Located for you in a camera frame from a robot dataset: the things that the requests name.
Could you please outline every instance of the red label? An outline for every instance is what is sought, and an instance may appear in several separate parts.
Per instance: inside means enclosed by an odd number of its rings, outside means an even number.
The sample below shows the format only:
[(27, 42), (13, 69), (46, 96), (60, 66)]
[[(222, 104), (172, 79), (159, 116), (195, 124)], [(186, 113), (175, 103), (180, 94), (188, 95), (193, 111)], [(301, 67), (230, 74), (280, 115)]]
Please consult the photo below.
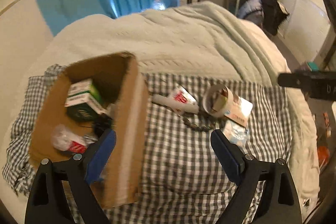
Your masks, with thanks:
[(85, 152), (85, 150), (86, 150), (85, 145), (82, 145), (82, 144), (74, 142), (74, 141), (72, 141), (72, 143), (70, 145), (70, 148), (69, 148), (70, 152), (80, 153), (80, 154), (83, 154)]
[(182, 91), (175, 95), (174, 100), (179, 101), (181, 103), (187, 103), (186, 97), (183, 96)]

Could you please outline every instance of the orange object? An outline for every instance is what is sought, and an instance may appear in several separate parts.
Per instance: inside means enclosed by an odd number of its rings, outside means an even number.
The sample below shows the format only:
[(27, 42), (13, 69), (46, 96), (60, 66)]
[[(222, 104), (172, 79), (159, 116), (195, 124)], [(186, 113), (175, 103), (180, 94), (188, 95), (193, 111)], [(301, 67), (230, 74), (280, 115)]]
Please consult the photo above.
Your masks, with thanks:
[(321, 168), (328, 163), (330, 157), (329, 149), (326, 146), (319, 146), (317, 148), (317, 155), (319, 157), (319, 167)]

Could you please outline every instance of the open cardboard box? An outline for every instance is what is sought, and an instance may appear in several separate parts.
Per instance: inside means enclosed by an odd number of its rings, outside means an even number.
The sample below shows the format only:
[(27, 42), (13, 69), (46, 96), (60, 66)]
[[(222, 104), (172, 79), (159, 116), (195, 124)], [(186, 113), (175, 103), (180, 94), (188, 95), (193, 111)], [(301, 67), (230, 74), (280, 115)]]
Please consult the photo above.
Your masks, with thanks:
[(140, 190), (148, 89), (131, 53), (99, 56), (65, 68), (50, 89), (36, 121), (30, 163), (37, 169), (44, 158), (69, 158), (52, 146), (51, 135), (57, 125), (63, 124), (80, 136), (91, 132), (68, 117), (64, 107), (70, 85), (87, 78), (93, 79), (106, 103), (116, 104), (112, 127), (117, 134), (116, 146), (105, 166), (104, 182), (91, 185), (91, 189), (102, 208), (133, 203)]

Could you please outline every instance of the black and white gingham fabric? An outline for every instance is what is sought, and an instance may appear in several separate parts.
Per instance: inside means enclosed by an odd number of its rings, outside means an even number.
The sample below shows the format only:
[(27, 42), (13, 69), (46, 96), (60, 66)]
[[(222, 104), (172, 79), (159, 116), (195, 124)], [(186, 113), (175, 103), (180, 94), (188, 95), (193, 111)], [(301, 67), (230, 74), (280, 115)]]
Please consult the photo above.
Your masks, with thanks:
[[(185, 87), (200, 102), (214, 84), (225, 84), (253, 103), (249, 120), (250, 140), (245, 153), (259, 160), (288, 161), (291, 150), (291, 122), (285, 90), (254, 83), (169, 74), (146, 75), (151, 93), (168, 95), (177, 85)], [(194, 123), (207, 125), (202, 117)], [(229, 182), (211, 146), (211, 132), (195, 132), (182, 118), (148, 100), (148, 130), (142, 168), (139, 201), (106, 210), (112, 223), (214, 223), (230, 201), (236, 186)], [(252, 221), (262, 193), (260, 183), (245, 222)], [(76, 205), (69, 205), (77, 223)]]
[(63, 68), (53, 65), (47, 68), (43, 76), (29, 78), (24, 104), (12, 125), (11, 142), (6, 150), (7, 162), (2, 169), (5, 181), (16, 193), (29, 194), (35, 174), (28, 162), (31, 133), (44, 98)]

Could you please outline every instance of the green and white box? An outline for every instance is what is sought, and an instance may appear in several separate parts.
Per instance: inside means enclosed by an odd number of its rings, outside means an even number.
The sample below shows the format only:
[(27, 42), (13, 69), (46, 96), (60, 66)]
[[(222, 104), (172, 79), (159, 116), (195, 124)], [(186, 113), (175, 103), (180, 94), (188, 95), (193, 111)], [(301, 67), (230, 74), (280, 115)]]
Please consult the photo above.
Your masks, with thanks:
[(78, 122), (95, 120), (105, 109), (103, 100), (92, 79), (72, 84), (65, 102), (67, 114)]

